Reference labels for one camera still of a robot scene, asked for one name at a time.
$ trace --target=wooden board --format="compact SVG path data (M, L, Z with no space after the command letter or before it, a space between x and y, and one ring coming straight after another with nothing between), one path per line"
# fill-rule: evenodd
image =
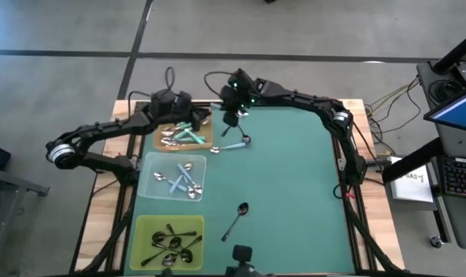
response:
M374 153L373 141L371 139L370 127L366 114L364 112L363 101L360 99L342 99L345 107L349 109L354 116L354 122L359 127L363 136L370 145L371 151ZM135 101L131 102L131 107L134 107ZM112 113L114 118L127 118L127 101L119 100L115 102L115 107ZM370 152L366 147L363 139L356 130L353 132L354 140L358 147L360 155L366 159L371 159ZM138 154L140 137L136 140L134 154ZM116 155L125 154L128 145L128 135L108 139L105 142L103 155L115 157ZM369 172L367 177L381 181L381 176L374 172ZM110 173L100 174L95 183L95 190L107 185L115 180L115 177ZM404 268L404 261L401 255L401 249L398 244L397 235L395 233L394 221L388 205L385 189L382 185L365 181L361 185L362 195L364 199L364 207L368 217L370 233L380 245L384 253L398 267ZM115 205L117 203L118 184L114 184L95 195L92 199L88 218L86 221L85 230L82 237L81 247L79 249L78 260L75 269L83 269L99 252L105 244L106 239L110 236L113 217L115 214ZM121 260L121 247L123 238L119 239L117 253L114 260L114 268L118 269ZM364 268L368 268L368 261L364 249L364 243L361 237L358 238L358 246L361 253L361 260Z

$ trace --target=clear plastic container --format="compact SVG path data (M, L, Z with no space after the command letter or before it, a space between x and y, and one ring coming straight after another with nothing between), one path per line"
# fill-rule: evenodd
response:
M185 166L188 162L192 163L192 168L187 173L191 176L192 181L202 186L202 194L196 193L194 199L191 199L188 192L184 192L179 187L176 187L173 193L170 193L172 184L168 181L172 180L174 182L177 180L182 175L178 164ZM139 176L138 195L150 199L199 202L204 194L205 165L206 158L203 155L148 152ZM155 177L155 172L160 172L166 179L159 181ZM186 177L183 176L179 185L184 188L188 186L193 188L192 183L190 181L187 183L185 179Z

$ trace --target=green mat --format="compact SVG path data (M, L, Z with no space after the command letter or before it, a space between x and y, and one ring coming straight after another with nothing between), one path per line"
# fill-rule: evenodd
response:
M212 119L214 145L241 141L240 131L226 137L222 112ZM177 202L137 197L125 263L126 275L152 275L129 267L135 221L140 215L203 215L204 265L178 275L224 275L237 265L234 245L253 248L252 265L267 273L354 273L342 201L332 195L338 183L331 136L313 113L294 108L253 108L241 127L252 137L249 149L212 154L207 158L201 202ZM153 148L152 135L144 155ZM236 209L248 202L226 242L221 237L233 222Z

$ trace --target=keyboard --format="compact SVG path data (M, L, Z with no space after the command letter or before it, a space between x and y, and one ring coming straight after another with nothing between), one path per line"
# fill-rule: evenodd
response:
M455 195L466 198L466 159L442 157L441 184L445 195Z

